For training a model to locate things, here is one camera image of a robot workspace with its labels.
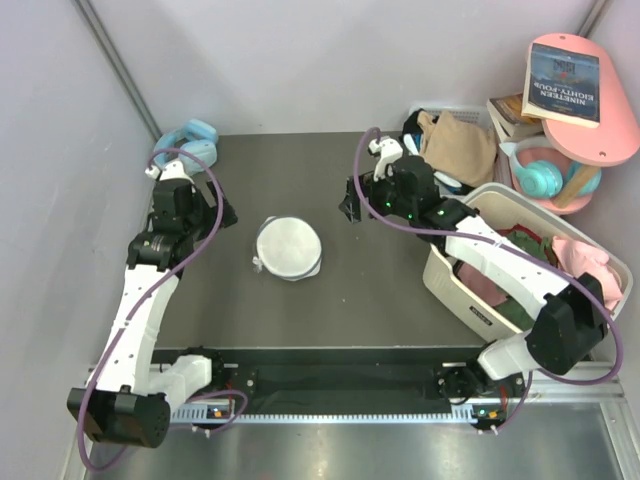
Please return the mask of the stack of paperback books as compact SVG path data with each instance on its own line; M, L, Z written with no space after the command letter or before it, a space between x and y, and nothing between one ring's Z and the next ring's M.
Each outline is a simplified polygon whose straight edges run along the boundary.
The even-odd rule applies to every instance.
M487 110L501 143L519 142L543 133L539 119L521 114L523 94L490 98Z

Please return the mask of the white perforated plastic basket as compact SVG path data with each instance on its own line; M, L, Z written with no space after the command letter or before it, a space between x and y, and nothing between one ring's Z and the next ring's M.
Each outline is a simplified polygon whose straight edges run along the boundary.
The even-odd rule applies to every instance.
M419 150L420 150L420 145L422 140L422 130L417 124L417 116L420 111L425 111L433 115L435 118L438 118L438 116L441 114L442 111L449 111L457 120L475 124L483 129L489 129L484 127L478 122L479 115L477 113L464 112L460 110L455 111L450 109L444 109L439 112L435 112L425 108L418 108L409 115L409 117L404 121L404 124L402 127L402 134L404 136L408 135L411 138L418 155L419 155ZM443 172L440 172L437 170L434 170L434 171L437 174L436 179L438 180L438 182L441 185L443 185L444 188L451 194L465 195L473 191L475 188L477 188L477 187L470 187L468 185L462 184L461 182L444 174Z

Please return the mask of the pink garment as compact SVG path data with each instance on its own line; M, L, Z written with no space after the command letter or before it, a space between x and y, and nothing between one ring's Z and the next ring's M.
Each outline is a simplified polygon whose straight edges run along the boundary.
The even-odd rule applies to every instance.
M604 305L612 312L622 300L623 294L617 278L608 266L609 255L587 243L558 236L552 238L551 246L560 267L566 273L575 278L588 273L600 282Z

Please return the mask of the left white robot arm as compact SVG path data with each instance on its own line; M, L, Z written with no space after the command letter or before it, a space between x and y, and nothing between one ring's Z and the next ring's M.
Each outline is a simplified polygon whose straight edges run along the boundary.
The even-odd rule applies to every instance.
M107 344L83 387L70 390L67 408L78 442L91 440L155 448L172 414L213 380L214 360L186 353L161 373L151 370L165 310L186 266L237 218L216 179L209 204L180 160L151 168L152 211L129 244L120 305Z

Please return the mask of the pink two-tier side table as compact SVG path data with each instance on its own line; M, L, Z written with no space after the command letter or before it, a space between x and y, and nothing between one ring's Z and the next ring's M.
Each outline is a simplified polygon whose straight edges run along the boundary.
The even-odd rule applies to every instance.
M583 208L603 169L639 149L639 125L611 58L577 35L546 34L530 44L521 113L543 132L513 146L514 185L554 213Z

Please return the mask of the aluminium frame rail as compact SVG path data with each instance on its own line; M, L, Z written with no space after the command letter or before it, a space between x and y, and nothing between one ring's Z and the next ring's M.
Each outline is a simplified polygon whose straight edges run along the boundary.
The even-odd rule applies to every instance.
M249 399L231 387L207 386L194 394L171 416L169 428L187 427L204 430L220 429L229 423L238 424L469 424L478 431L498 431L512 419L525 402L543 404L602 403L620 401L624 394L617 380L597 385L579 386L556 382L534 372L522 375L524 391L516 400L510 400L504 415L488 403L459 402L448 413L386 414L386 415L320 415L311 417L282 415L247 415Z

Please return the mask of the teal pink headphones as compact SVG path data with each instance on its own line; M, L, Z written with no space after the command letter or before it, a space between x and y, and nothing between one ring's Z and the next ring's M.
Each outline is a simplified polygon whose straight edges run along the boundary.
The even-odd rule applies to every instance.
M581 164L571 160L566 174L551 162L551 154L559 154L544 136L535 136L520 142L503 142L499 145L508 156L511 173L514 174L523 192L537 199L551 199L557 196L563 186L571 180ZM518 155L529 149L543 149L540 159L526 165L519 162Z

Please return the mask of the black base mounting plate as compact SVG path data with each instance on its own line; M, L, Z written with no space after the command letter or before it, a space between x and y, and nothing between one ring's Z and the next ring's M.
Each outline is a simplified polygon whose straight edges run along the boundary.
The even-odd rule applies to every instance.
M191 347L213 361L213 385L243 391L247 415L311 417L448 413L488 403L504 415L522 375L492 380L477 347Z

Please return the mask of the blue Nineteen Eighty-Four book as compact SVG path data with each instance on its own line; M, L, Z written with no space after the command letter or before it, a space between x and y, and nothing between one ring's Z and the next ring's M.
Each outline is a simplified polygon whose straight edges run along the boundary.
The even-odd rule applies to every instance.
M527 61L521 114L597 128L600 125L599 58L533 43Z

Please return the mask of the cream laundry hamper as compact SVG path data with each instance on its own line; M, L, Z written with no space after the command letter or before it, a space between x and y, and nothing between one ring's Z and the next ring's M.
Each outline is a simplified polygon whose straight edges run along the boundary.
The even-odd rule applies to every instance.
M613 311L608 311L613 318L621 312L633 286L631 271L581 231L539 203L499 183L480 187L467 195L463 202L477 209L497 234L499 229L520 224L540 237L578 240L606 252L610 257L608 266L623 294ZM486 341L508 338L533 326L534 319L504 289L477 268L457 257L442 254L435 247L426 262L423 283L456 317Z

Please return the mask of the green garment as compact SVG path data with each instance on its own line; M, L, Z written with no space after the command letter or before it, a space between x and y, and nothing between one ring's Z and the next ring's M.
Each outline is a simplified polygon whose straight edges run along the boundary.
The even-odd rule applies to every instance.
M516 224L509 229L499 229L498 233L527 254L556 267L557 256L552 248L551 237L540 237L527 227Z

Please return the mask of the white mesh laundry bag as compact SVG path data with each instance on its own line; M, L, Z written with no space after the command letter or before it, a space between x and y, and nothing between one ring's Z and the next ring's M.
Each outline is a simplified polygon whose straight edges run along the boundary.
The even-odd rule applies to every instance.
M295 216L271 216L259 227L253 245L256 272L295 282L319 274L322 242L314 228Z

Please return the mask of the beige garment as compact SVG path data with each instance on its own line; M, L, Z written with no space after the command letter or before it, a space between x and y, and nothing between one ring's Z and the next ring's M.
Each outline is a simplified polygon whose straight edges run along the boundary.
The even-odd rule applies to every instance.
M420 111L417 124L422 130L419 155L434 170L470 187L493 179L497 141L491 128L457 120L449 111L438 118Z

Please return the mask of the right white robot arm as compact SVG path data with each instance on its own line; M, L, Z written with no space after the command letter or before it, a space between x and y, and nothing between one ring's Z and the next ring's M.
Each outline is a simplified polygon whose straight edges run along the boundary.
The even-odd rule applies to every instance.
M598 279L573 277L513 246L477 210L441 196L430 165L378 128L359 140L339 209L351 223L368 214L418 236L480 271L525 309L534 321L530 329L490 343L476 357L481 380L538 370L565 382L595 346L619 335Z

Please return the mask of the light blue headphones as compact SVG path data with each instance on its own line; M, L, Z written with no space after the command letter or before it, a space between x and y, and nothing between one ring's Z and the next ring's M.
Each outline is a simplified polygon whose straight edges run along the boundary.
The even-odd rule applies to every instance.
M190 119L181 128L164 134L153 151L179 148L212 167L218 159L218 140L218 132L213 126L199 119Z

